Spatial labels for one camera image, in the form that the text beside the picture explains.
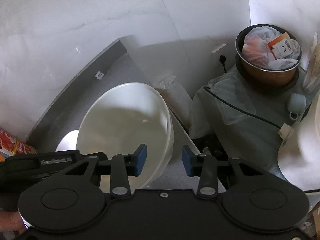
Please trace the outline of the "person's left hand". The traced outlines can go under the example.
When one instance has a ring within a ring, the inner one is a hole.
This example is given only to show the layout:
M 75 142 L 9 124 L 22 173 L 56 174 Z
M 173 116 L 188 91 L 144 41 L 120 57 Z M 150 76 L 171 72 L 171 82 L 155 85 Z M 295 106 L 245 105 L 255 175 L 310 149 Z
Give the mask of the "person's left hand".
M 5 231 L 21 231 L 24 230 L 24 224 L 18 212 L 0 211 L 0 230 Z

